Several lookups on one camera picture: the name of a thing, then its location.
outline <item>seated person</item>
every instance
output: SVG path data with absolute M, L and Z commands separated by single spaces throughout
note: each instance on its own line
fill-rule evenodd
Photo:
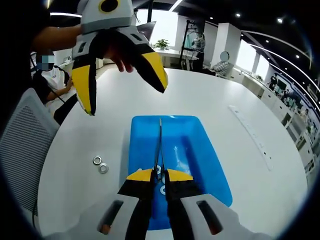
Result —
M 72 78 L 54 65 L 55 55 L 51 50 L 37 52 L 35 60 L 38 70 L 33 75 L 32 86 L 53 118 L 61 125 L 78 101 Z
M 227 51 L 223 51 L 220 54 L 220 62 L 218 62 L 216 65 L 214 65 L 211 69 L 203 69 L 204 74 L 209 74 L 217 77 L 225 77 L 229 67 L 230 63 L 228 62 L 230 56 Z
M 274 91 L 275 90 L 275 86 L 277 85 L 277 83 L 278 83 L 277 77 L 276 77 L 276 75 L 273 75 L 271 77 L 271 81 L 270 81 L 270 84 L 269 84 L 270 90 Z
M 300 117 L 307 124 L 309 119 L 309 109 L 303 110 L 300 112 Z

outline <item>computer monitor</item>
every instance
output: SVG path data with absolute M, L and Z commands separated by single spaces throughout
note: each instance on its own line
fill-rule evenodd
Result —
M 156 21 L 147 22 L 145 24 L 141 24 L 137 26 L 139 33 L 143 34 L 148 41 L 151 39 L 151 35 L 155 29 Z
M 286 90 L 286 88 L 287 88 L 287 84 L 285 84 L 283 81 L 281 81 L 279 79 L 278 79 L 277 85 L 282 91 Z

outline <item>blue plastic tray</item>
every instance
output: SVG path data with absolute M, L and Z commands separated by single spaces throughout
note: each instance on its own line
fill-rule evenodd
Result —
M 231 191 L 216 152 L 200 120 L 195 116 L 136 116 L 131 123 L 129 175 L 138 169 L 151 169 L 159 141 L 162 121 L 162 150 L 166 169 L 193 176 L 204 194 L 212 194 L 226 206 L 232 203 Z M 158 165 L 162 160 L 159 155 Z M 149 230 L 169 229 L 166 197 L 155 188 Z

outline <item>office desk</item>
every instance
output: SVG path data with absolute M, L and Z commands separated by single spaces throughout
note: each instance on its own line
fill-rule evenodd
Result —
M 158 48 L 154 49 L 159 55 L 162 57 L 162 63 L 165 68 L 170 68 L 171 67 L 171 58 L 180 58 L 180 51 L 178 50 L 160 50 Z M 182 58 L 186 60 L 186 65 L 188 67 L 188 71 L 190 71 L 190 60 L 194 61 L 197 60 L 198 58 L 196 57 L 196 52 L 192 54 L 190 51 L 184 51 Z
M 159 93 L 135 71 L 107 70 L 97 80 L 96 116 L 79 103 L 59 128 L 43 165 L 38 216 L 44 236 L 76 225 L 103 196 L 116 194 L 127 174 L 131 120 L 137 115 L 197 116 L 220 160 L 243 226 L 278 235 L 307 193 L 300 155 L 272 112 L 244 86 L 206 74 L 166 69 L 169 85 Z M 252 138 L 230 111 L 236 106 L 272 157 L 268 170 Z M 109 166 L 100 174 L 93 158 Z M 170 229 L 146 239 L 172 239 Z

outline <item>person's hand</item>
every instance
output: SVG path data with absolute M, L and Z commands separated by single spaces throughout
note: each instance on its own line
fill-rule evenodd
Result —
M 71 87 L 74 85 L 74 83 L 72 82 L 72 78 L 70 77 L 68 82 L 66 83 L 66 90 L 69 92 Z
M 120 72 L 126 70 L 128 73 L 131 73 L 134 70 L 118 43 L 112 42 L 104 57 L 111 59 L 117 65 Z

